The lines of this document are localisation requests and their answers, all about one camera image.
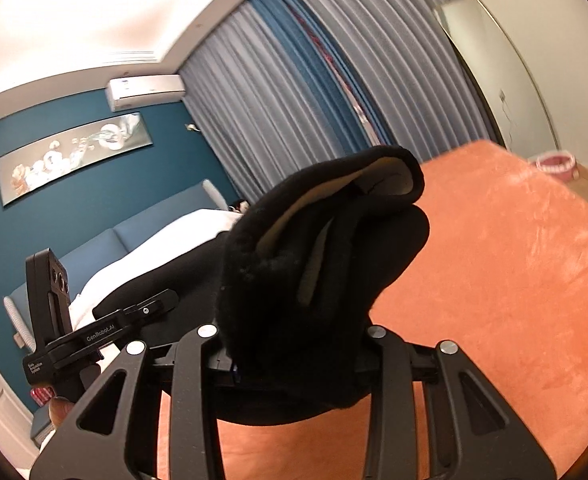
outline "blue curtain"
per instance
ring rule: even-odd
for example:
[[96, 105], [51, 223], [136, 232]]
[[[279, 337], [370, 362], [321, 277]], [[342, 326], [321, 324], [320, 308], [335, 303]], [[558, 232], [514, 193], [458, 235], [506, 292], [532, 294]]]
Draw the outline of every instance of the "blue curtain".
[[345, 153], [367, 148], [365, 131], [327, 63], [285, 0], [248, 0], [298, 68]]
[[[275, 4], [278, 0], [262, 1], [269, 5]], [[341, 49], [334, 43], [331, 35], [328, 34], [316, 16], [309, 10], [308, 6], [306, 6], [302, 0], [282, 0], [282, 2], [287, 6], [286, 9], [282, 9], [285, 12], [284, 15], [287, 17], [286, 22], [291, 23], [292, 16], [295, 16], [304, 22], [305, 26], [309, 29], [311, 34], [313, 34], [314, 37], [319, 41], [322, 49], [331, 56], [331, 59], [334, 61], [334, 67], [336, 71], [346, 84], [347, 88], [349, 88], [349, 91], [360, 105], [360, 108], [362, 108], [366, 119], [370, 122], [370, 124], [372, 124], [372, 127], [374, 128], [380, 143], [392, 144], [392, 136], [389, 134], [389, 126], [382, 117], [372, 97], [363, 86], [359, 74], [356, 72], [356, 70], [354, 70], [354, 67], [351, 66], [348, 59], [343, 55]], [[307, 34], [307, 31], [304, 29], [296, 30], [295, 32], [298, 37], [300, 37], [301, 33], [303, 35]], [[327, 61], [322, 61], [325, 65], [323, 70], [327, 71]]]

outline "teal wall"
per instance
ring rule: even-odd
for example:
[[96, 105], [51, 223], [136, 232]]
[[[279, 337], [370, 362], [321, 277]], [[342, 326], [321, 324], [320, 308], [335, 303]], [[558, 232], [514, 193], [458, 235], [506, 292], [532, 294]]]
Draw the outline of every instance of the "teal wall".
[[[62, 256], [103, 230], [210, 179], [228, 202], [236, 194], [218, 159], [182, 103], [140, 108], [154, 145], [78, 170], [3, 208], [0, 201], [0, 371], [35, 409], [21, 368], [24, 351], [3, 308], [3, 296], [25, 281], [27, 256], [46, 247]], [[0, 156], [57, 132], [113, 114], [104, 91], [50, 101], [0, 120]]]

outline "hand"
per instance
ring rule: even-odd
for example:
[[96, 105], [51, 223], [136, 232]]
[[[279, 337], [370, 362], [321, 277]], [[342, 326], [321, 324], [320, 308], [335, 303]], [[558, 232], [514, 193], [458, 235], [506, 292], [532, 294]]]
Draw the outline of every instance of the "hand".
[[50, 400], [50, 420], [55, 428], [58, 429], [72, 408], [74, 408], [74, 402], [63, 397], [54, 397]]

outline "white door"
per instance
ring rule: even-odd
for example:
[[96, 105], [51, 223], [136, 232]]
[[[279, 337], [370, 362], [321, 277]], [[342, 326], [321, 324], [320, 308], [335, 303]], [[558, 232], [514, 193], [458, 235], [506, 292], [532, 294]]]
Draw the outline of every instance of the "white door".
[[32, 414], [0, 374], [0, 450], [19, 470], [32, 467], [39, 450], [30, 440]]
[[523, 158], [557, 149], [554, 131], [520, 54], [479, 0], [454, 0], [437, 19], [474, 75], [505, 147]]

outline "beige lining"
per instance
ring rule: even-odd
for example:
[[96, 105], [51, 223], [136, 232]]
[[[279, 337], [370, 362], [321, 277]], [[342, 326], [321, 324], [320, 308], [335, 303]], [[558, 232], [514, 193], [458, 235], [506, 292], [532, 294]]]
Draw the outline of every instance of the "beige lining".
[[287, 222], [305, 206], [332, 196], [343, 189], [350, 182], [356, 184], [365, 192], [369, 190], [375, 194], [407, 194], [414, 187], [412, 173], [407, 165], [399, 158], [384, 156], [362, 170], [355, 171], [334, 180], [323, 182], [308, 190], [289, 209], [287, 209], [274, 225], [258, 240], [256, 252], [261, 258], [268, 257]]
[[316, 282], [318, 281], [318, 275], [321, 272], [321, 264], [323, 263], [327, 232], [329, 231], [331, 223], [332, 220], [325, 224], [316, 237], [314, 246], [309, 253], [308, 261], [305, 264], [305, 270], [303, 270], [303, 275], [300, 277], [296, 299], [301, 305], [309, 306], [309, 304], [312, 303], [312, 297], [316, 290]]

